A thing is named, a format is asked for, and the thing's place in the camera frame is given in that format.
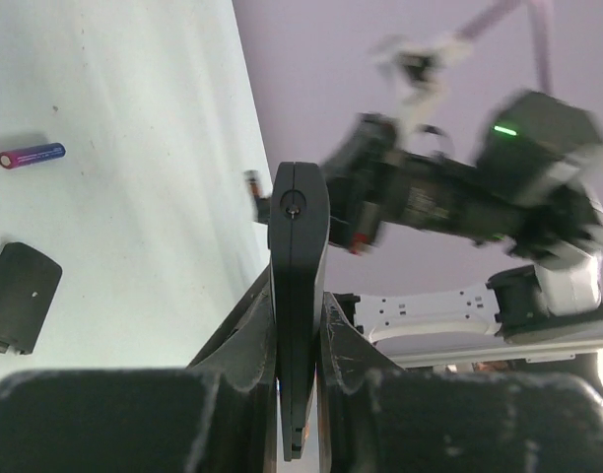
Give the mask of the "black battery cover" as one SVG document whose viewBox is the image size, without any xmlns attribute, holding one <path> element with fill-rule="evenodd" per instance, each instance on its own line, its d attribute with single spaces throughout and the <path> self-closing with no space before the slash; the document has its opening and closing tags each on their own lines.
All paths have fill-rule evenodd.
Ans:
<svg viewBox="0 0 603 473">
<path fill-rule="evenodd" d="M 34 351 L 62 277 L 54 260 L 22 242 L 0 252 L 0 354 Z"/>
</svg>

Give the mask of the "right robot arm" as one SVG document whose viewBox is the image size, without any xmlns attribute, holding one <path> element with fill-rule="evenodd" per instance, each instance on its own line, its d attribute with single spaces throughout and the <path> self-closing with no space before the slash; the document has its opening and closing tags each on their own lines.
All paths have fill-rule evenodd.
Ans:
<svg viewBox="0 0 603 473">
<path fill-rule="evenodd" d="M 384 224 L 470 239 L 510 239 L 525 265 L 462 291 L 361 299 L 372 343 L 467 332 L 527 344 L 603 322 L 603 209 L 580 175 L 603 149 L 589 114 L 526 91 L 498 112 L 473 165 L 401 149 L 396 123 L 363 114 L 322 164 L 280 167 L 272 194 L 257 197 L 269 228 L 271 298 L 280 337 L 315 338 L 325 252 L 359 252 Z"/>
</svg>

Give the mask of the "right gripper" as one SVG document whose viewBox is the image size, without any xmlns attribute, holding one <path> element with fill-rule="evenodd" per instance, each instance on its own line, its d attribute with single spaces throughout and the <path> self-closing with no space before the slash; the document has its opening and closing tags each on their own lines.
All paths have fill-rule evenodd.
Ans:
<svg viewBox="0 0 603 473">
<path fill-rule="evenodd" d="M 363 113 L 350 135 L 320 165 L 330 200 L 329 243 L 351 253 L 374 244 L 397 142 L 393 119 Z M 254 197 L 254 221 L 268 225 L 271 197 Z"/>
</svg>

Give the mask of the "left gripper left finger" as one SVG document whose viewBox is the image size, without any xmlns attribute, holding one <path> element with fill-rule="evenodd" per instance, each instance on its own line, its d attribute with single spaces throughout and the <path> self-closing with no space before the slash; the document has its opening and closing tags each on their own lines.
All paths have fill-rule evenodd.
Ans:
<svg viewBox="0 0 603 473">
<path fill-rule="evenodd" d="M 0 472 L 273 472 L 276 330 L 260 293 L 196 366 L 0 382 Z"/>
</svg>

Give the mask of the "black remote control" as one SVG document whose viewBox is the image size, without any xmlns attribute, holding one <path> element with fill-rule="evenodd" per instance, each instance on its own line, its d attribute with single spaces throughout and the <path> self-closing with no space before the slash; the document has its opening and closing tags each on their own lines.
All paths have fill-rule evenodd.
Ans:
<svg viewBox="0 0 603 473">
<path fill-rule="evenodd" d="M 330 202 L 314 163 L 282 163 L 271 195 L 268 243 L 284 460 L 302 457 L 322 313 Z"/>
</svg>

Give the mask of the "black silver battery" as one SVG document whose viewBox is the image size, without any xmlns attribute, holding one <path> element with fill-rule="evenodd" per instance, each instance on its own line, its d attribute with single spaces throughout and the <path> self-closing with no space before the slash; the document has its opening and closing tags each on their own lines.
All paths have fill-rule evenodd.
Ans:
<svg viewBox="0 0 603 473">
<path fill-rule="evenodd" d="M 262 197 L 262 190 L 257 172 L 253 169 L 248 170 L 244 173 L 244 177 L 251 195 L 256 199 L 260 199 Z"/>
</svg>

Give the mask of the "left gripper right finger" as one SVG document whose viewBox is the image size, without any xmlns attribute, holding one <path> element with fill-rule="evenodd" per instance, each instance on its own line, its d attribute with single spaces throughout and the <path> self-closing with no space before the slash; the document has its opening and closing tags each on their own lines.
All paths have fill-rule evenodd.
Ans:
<svg viewBox="0 0 603 473">
<path fill-rule="evenodd" d="M 317 354 L 323 472 L 603 472 L 603 407 L 577 377 L 408 372 L 332 295 Z"/>
</svg>

